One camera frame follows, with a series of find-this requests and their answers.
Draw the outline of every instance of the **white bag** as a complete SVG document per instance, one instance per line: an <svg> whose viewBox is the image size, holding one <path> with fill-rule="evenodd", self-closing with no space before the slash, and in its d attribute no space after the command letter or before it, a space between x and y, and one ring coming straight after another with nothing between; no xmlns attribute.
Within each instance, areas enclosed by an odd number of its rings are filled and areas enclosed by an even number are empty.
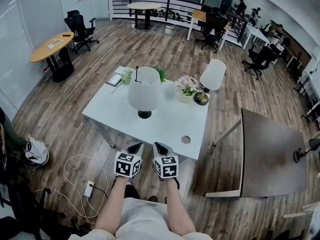
<svg viewBox="0 0 320 240"><path fill-rule="evenodd" d="M25 157L39 166L44 166L49 160L49 150L42 141L30 136L29 140L25 148Z"/></svg>

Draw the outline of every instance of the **black shoe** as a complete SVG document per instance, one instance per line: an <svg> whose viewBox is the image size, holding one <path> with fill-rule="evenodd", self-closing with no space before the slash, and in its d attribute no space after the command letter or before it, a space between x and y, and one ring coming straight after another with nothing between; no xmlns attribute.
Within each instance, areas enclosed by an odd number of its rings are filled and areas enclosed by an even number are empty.
<svg viewBox="0 0 320 240"><path fill-rule="evenodd" d="M158 203L158 197L156 197L155 195L149 197L147 199L147 201L150 201L150 202L154 202L154 203Z"/></svg>

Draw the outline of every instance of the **black table base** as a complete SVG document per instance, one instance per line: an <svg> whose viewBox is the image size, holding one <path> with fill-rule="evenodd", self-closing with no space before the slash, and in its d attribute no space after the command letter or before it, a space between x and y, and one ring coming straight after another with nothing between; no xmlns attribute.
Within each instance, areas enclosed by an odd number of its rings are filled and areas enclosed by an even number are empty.
<svg viewBox="0 0 320 240"><path fill-rule="evenodd" d="M74 72L74 66L72 65L70 60L67 64L59 67L55 56L51 55L50 58L46 58L46 62L48 63L52 71L52 80L55 83L60 83L66 80Z"/></svg>
<svg viewBox="0 0 320 240"><path fill-rule="evenodd" d="M138 23L138 11L139 10L135 10L134 14L135 14L135 24L134 27L138 30L147 30L150 29L150 10L145 10L145 20L144 20L144 24Z"/></svg>

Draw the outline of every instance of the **wooden floor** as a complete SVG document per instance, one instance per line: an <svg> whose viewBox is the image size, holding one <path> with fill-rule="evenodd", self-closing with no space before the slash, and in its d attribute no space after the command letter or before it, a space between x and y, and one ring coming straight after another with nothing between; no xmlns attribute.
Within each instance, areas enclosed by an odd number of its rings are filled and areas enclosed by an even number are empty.
<svg viewBox="0 0 320 240"><path fill-rule="evenodd" d="M225 43L222 51L214 54L210 47L201 50L202 44L195 42L196 37L201 37L200 33L193 32L187 41L188 30L185 28L153 25L152 29L144 31L135 29L130 20L101 22L94 34L94 39L99 39L100 43L92 44L91 52L83 47L78 55L72 54L74 74L62 83L54 83L48 76L25 101L14 120L17 132L45 141L50 150L49 164L30 175L31 189L55 188L68 196L83 214L78 193L63 176L65 162L78 154L96 159L112 184L116 151L131 138L114 132L116 149L110 148L95 125L81 113L118 66L157 66L167 70L168 79L174 81L185 74L199 79L210 60L219 59L227 68L221 88L210 98L199 159L187 159L180 165L183 203L196 229L214 240L261 238L268 230L277 234L290 229L292 237L298 235L308 227L311 216L290 219L282 219L282 216L299 212L302 205L320 200L316 161L312 155L307 157L309 175L305 192L269 198L203 197L205 192L235 190L239 186L241 131L235 131L214 149L210 146L215 137L240 115L241 108L301 131L309 146L308 140L317 132L317 127L301 119L306 106L292 91L294 82L286 72L283 60L265 70L261 79L256 80L254 73L244 72L241 64L243 59L249 60L248 50ZM151 166L152 158L151 146L147 146L142 171L133 184L141 198L157 195L163 203L165 188ZM70 161L65 170L81 194L87 180L94 181L102 189L107 187L102 170L86 158ZM96 190L90 201L95 209L102 198L103 194ZM87 200L84 203L88 215L93 215ZM67 218L61 221L65 225L70 226L70 218L78 216L66 199L55 192L48 196L45 205L48 209L65 212ZM80 223L85 222L80 216L78 218Z"/></svg>

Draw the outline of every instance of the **forearm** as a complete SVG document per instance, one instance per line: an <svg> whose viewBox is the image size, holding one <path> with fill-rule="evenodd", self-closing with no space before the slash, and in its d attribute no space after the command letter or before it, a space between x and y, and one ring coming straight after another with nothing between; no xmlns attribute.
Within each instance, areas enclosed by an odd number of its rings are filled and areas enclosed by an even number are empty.
<svg viewBox="0 0 320 240"><path fill-rule="evenodd" d="M116 179L111 194L96 220L96 229L102 229L115 235L122 216L127 182L128 178L125 177L118 177Z"/></svg>
<svg viewBox="0 0 320 240"><path fill-rule="evenodd" d="M165 182L167 213L171 231L179 236L196 232L195 225L182 203L177 183L172 178Z"/></svg>
<svg viewBox="0 0 320 240"><path fill-rule="evenodd" d="M0 123L0 135L1 135L2 145L6 146L5 129L1 123Z"/></svg>

